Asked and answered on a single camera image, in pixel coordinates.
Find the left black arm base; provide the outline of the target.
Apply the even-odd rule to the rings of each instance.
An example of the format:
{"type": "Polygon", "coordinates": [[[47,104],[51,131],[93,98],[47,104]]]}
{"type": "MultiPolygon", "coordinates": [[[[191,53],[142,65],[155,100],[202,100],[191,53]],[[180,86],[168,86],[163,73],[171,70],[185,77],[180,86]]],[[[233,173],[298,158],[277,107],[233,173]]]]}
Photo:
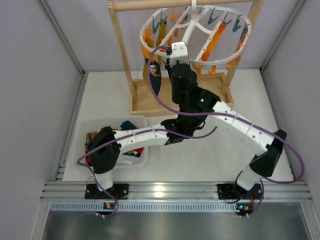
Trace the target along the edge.
{"type": "MultiPolygon", "coordinates": [[[[117,200],[127,200],[129,194],[129,185],[124,183],[114,183],[113,186],[106,190],[117,200]]],[[[100,191],[96,184],[87,184],[84,198],[87,200],[111,200],[112,198],[105,192],[100,191]]]]}

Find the white clip hanger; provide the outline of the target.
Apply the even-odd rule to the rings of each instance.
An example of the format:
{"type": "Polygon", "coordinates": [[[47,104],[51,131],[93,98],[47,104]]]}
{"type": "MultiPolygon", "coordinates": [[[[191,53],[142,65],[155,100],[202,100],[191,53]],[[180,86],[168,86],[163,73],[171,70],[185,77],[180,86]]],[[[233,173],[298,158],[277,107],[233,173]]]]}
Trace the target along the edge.
{"type": "Polygon", "coordinates": [[[168,58],[167,47],[184,41],[196,73],[201,75],[208,70],[214,75],[217,67],[225,66],[230,70],[240,61],[252,28],[250,18],[236,9],[194,3],[185,8],[156,10],[141,27],[139,39],[141,50],[144,46],[150,52],[151,61],[159,64],[168,58]],[[160,24],[165,21],[166,36],[156,46],[160,24]],[[154,48],[147,46],[144,37],[154,41],[154,48]]]}

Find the dark navy sock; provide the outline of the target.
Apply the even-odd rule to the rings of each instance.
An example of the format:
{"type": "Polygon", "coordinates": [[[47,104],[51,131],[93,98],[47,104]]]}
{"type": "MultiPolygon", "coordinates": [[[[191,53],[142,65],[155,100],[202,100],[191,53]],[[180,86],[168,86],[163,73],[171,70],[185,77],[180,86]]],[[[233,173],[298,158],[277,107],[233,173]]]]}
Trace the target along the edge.
{"type": "Polygon", "coordinates": [[[149,77],[150,77],[150,83],[152,85],[152,88],[155,92],[155,94],[158,96],[161,84],[162,84],[162,74],[161,74],[161,66],[158,62],[152,61],[149,66],[149,77]]]}

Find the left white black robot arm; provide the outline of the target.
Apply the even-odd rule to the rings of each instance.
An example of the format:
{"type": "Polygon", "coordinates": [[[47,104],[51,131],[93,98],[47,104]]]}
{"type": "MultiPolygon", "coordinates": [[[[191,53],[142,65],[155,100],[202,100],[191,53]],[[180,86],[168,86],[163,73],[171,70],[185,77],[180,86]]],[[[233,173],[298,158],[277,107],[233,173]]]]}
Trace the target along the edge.
{"type": "Polygon", "coordinates": [[[194,137],[194,132],[205,125],[206,117],[178,116],[154,126],[115,130],[101,128],[86,144],[90,166],[99,191],[113,187],[111,171],[121,155],[150,146],[181,143],[194,137]]]}

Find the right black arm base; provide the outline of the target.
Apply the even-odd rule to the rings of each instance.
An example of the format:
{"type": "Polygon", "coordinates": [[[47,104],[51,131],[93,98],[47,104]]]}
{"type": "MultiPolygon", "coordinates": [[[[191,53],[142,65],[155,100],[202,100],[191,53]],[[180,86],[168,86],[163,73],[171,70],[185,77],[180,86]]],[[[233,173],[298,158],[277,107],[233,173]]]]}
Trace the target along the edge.
{"type": "Polygon", "coordinates": [[[220,183],[217,184],[217,192],[220,200],[258,200],[263,191],[259,183],[256,183],[250,190],[245,190],[235,183],[220,183]]]}

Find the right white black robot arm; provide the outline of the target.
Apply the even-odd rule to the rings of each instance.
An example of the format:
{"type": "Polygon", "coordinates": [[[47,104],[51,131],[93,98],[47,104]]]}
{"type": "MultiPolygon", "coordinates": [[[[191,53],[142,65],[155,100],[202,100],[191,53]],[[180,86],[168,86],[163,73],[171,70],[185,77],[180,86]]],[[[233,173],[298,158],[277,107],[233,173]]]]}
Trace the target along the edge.
{"type": "Polygon", "coordinates": [[[198,85],[197,74],[188,64],[166,65],[165,68],[171,83],[172,101],[179,106],[180,113],[175,119],[163,121],[162,125],[192,137],[202,124],[211,123],[249,147],[254,157],[233,184],[237,195],[247,194],[256,182],[272,176],[287,133],[279,129],[269,135],[240,121],[240,116],[218,95],[198,85]]]}

